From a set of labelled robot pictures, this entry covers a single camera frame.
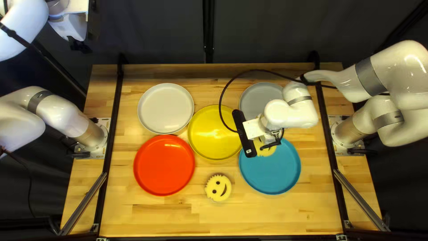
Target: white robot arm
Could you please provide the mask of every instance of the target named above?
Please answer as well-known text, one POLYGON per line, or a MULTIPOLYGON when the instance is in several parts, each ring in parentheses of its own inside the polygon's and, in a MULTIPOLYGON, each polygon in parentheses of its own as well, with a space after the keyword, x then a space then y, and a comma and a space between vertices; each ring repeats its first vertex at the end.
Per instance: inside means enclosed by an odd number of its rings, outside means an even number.
POLYGON ((261 137, 269 144, 278 139, 282 128, 310 128, 318 123, 312 97, 304 84, 288 83, 282 97, 268 102, 259 118, 243 122, 248 139, 261 137))
POLYGON ((21 53, 45 26, 46 21, 64 39, 86 38, 88 0, 7 0, 0 2, 0 61, 21 53))
POLYGON ((105 141, 103 130, 73 103, 50 91, 31 86, 0 97, 0 145, 14 151, 38 138, 45 122, 85 147, 105 141))
POLYGON ((316 70, 309 82, 332 82, 351 102, 369 99, 351 118, 332 128, 333 140, 352 148, 368 134, 386 146, 401 146, 428 137, 428 51, 402 41, 340 72, 316 70), (378 96, 388 91, 390 96, 378 96))
MULTIPOLYGON (((428 137, 427 69, 428 51, 407 40, 343 71, 315 70, 303 77, 308 82, 330 81, 351 102, 369 99, 351 118, 332 127, 336 143, 353 148, 355 142, 377 131, 385 145, 400 146, 428 137), (378 96, 384 92, 390 96, 378 96)), ((283 98, 270 101, 260 118, 243 123, 248 139, 262 136, 268 144, 277 140, 281 128, 317 124, 305 85, 288 84, 283 98)))

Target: blue plate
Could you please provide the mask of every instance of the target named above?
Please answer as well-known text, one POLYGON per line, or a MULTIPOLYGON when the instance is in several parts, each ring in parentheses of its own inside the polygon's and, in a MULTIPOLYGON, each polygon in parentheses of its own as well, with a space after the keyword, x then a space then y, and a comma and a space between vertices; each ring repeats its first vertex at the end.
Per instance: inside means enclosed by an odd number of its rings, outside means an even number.
POLYGON ((301 164, 294 146, 285 139, 268 157, 247 158, 239 154, 239 169, 245 181, 257 191, 277 195, 290 190, 299 180, 301 164))

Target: mounting plate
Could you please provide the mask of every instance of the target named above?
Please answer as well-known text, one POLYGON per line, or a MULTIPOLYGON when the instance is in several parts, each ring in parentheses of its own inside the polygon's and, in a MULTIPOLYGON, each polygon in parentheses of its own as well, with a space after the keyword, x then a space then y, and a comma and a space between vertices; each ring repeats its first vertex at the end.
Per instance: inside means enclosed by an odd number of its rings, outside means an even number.
MULTIPOLYGON (((349 117, 349 115, 340 115, 340 114, 331 114, 328 116, 328 124, 330 125, 330 130, 333 125, 338 125, 342 121, 346 120, 349 117)), ((363 140, 359 140, 354 144, 353 149, 364 149, 364 142, 363 140)), ((348 149, 344 146, 341 146, 334 142, 333 140, 333 147, 334 147, 334 153, 336 156, 364 156, 364 154, 349 154, 348 149)))

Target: yellow plate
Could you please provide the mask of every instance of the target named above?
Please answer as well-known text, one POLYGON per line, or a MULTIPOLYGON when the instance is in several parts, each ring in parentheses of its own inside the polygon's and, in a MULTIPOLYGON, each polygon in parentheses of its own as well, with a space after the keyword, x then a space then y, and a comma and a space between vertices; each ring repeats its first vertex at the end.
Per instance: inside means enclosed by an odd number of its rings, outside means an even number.
MULTIPOLYGON (((222 105, 221 114, 226 124, 235 130, 232 109, 222 105)), ((218 105, 207 106, 192 117, 188 138, 197 154, 215 161, 232 157, 242 148, 238 134, 228 130, 221 122, 218 105)))

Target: butcher block tabletop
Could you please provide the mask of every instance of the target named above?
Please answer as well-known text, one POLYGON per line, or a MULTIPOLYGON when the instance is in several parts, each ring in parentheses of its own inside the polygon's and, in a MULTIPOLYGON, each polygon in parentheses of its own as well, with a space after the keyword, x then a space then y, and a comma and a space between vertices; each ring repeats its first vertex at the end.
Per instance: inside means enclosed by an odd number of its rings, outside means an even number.
MULTIPOLYGON (((196 168, 189 184, 171 196, 153 196, 136 182, 134 157, 147 140, 156 136, 140 123, 137 105, 150 87, 175 83, 193 97, 194 113, 218 105, 221 91, 231 77, 248 69, 267 69, 291 77, 313 69, 312 63, 255 64, 150 64, 124 65, 110 174, 100 235, 105 237, 315 235, 342 232, 321 119, 310 129, 287 129, 301 160, 301 175, 288 192, 269 196, 257 192, 243 179, 238 154, 212 163, 195 154, 196 168), (226 201, 215 203, 204 192, 213 173, 223 173, 232 182, 226 201)), ((341 63, 321 63, 321 69, 340 71, 341 63)), ((111 117, 117 79, 116 65, 94 65, 84 113, 88 117, 111 117)), ((238 108, 242 92, 257 82, 285 86, 289 81, 267 73, 248 73, 227 89, 222 104, 238 108)), ((314 86, 308 87, 319 114, 314 86)), ((352 103, 335 89, 324 88, 328 114, 352 115, 352 103)), ((187 141, 187 127, 174 133, 187 141)), ((104 160, 74 160, 62 216, 64 225, 100 175, 104 160)), ((376 193, 365 156, 337 157, 339 170, 380 215, 376 193)), ((349 220, 354 227, 376 229, 344 190, 349 220)), ((93 224, 95 197, 72 233, 87 232, 93 224)))

